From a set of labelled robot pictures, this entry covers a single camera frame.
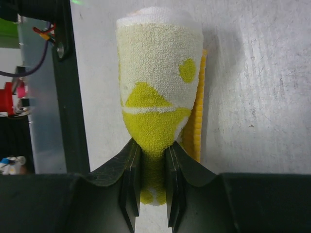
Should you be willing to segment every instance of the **white surface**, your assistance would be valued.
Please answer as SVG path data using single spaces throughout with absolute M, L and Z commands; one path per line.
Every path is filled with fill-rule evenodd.
M 8 73 L 14 73 L 15 67 L 22 64 L 19 49 L 0 48 L 0 70 Z M 11 82 L 12 78 L 0 75 L 0 89 L 3 89 L 6 82 Z M 13 103 L 16 103 L 17 96 L 13 97 Z
M 148 6 L 202 22 L 202 163 L 214 172 L 311 173 L 309 0 L 115 0 L 71 4 L 91 169 L 129 140 L 118 90 L 115 22 Z M 171 232 L 165 207 L 141 207 L 136 232 Z

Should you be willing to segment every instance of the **yellow and white towel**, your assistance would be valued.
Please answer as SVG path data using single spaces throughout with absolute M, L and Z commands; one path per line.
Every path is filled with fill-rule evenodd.
M 164 204 L 164 150 L 186 125 L 196 99 L 201 24 L 187 12 L 141 9 L 117 21 L 125 125 L 141 146 L 141 202 Z
M 177 141 L 184 148 L 187 154 L 197 162 L 201 162 L 201 133 L 203 122 L 206 58 L 207 50 L 203 50 L 199 72 L 199 84 L 194 106 L 188 122 L 183 128 L 179 140 Z

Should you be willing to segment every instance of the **yellow circle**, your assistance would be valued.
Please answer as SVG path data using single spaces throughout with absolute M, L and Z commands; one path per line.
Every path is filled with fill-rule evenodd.
M 191 58 L 188 58 L 182 65 L 179 65 L 179 75 L 185 83 L 191 83 L 195 78 L 195 73 L 195 62 Z

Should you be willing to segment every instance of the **black plastic part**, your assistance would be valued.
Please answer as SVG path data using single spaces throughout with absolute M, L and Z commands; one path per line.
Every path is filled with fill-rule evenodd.
M 80 93 L 78 67 L 74 46 L 70 1 L 62 3 L 58 17 L 56 38 L 67 38 L 70 51 L 59 59 L 55 45 L 52 50 L 54 76 L 66 158 L 67 172 L 89 173 L 86 132 Z
M 130 151 L 129 162 L 124 172 L 120 208 L 131 231 L 135 231 L 135 219 L 139 216 L 140 206 L 140 156 L 141 148 L 132 139 L 134 146 Z
M 178 227 L 187 206 L 185 185 L 191 183 L 201 187 L 216 175 L 190 158 L 177 142 L 165 150 L 165 170 L 168 224 L 175 233 L 179 232 Z
M 28 98 L 20 99 L 20 103 L 22 107 L 30 107 L 30 100 Z
M 21 73 L 25 73 L 26 72 L 26 69 L 25 67 L 20 67 L 20 66 L 17 66 L 15 68 L 15 73 L 16 74 L 21 74 Z M 19 84 L 21 83 L 21 80 L 20 80 L 21 77 L 15 77 L 15 78 L 12 78 L 12 95 L 15 95 L 16 94 L 16 89 L 17 87 L 19 86 Z
M 2 2 L 3 1 L 0 0 L 0 18 L 11 22 L 17 22 L 17 11 L 9 7 L 5 7 L 2 5 Z
M 77 174 L 0 176 L 1 232 L 133 232 L 130 228 L 135 226 L 128 225 L 122 211 L 124 205 L 128 210 L 133 203 L 123 203 L 122 196 L 139 178 L 139 153 L 140 148 L 130 140 L 86 179 Z M 131 165 L 134 169 L 128 172 Z M 124 180 L 133 182 L 123 187 Z
M 169 211 L 172 193 L 167 193 L 169 219 L 177 219 L 174 233 L 311 232 L 311 175 L 215 176 L 190 160 L 177 143 L 166 150 L 166 171 L 179 167 L 175 183 L 182 183 L 186 197 L 184 209 Z
M 54 22 L 56 0 L 0 0 L 1 8 L 29 18 Z

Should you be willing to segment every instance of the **yellow cloth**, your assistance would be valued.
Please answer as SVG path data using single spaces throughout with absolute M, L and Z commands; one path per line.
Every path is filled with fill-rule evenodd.
M 141 202 L 161 205 L 163 152 L 180 135 L 196 99 L 202 28 L 184 12 L 152 7 L 119 19 L 116 35 L 123 119 L 143 150 Z
M 205 65 L 206 65 L 207 50 L 203 50 L 199 85 L 196 93 L 191 115 L 186 123 L 181 135 L 181 145 L 187 154 L 197 162 L 201 161 L 201 132 L 203 118 L 203 100 L 204 100 L 204 82 L 205 82 Z

